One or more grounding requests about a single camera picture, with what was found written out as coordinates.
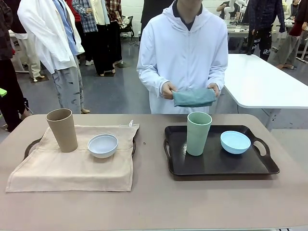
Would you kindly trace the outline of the person's left hand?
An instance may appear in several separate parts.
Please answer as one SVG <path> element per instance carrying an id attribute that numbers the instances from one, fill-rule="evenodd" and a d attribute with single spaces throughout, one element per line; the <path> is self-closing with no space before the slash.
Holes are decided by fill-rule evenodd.
<path id="1" fill-rule="evenodd" d="M 219 96 L 220 91 L 219 91 L 219 88 L 218 88 L 218 86 L 217 86 L 216 83 L 210 83 L 210 84 L 207 86 L 207 88 L 208 88 L 208 89 L 212 89 L 212 90 L 214 91 L 216 97 Z"/>

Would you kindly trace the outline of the person's right hand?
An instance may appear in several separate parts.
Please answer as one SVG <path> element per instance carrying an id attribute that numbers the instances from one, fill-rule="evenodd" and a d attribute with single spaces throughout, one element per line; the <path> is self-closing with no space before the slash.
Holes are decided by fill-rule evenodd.
<path id="1" fill-rule="evenodd" d="M 170 81 L 162 85 L 162 95 L 167 100 L 173 100 L 173 92 L 177 91 L 178 89 Z"/>

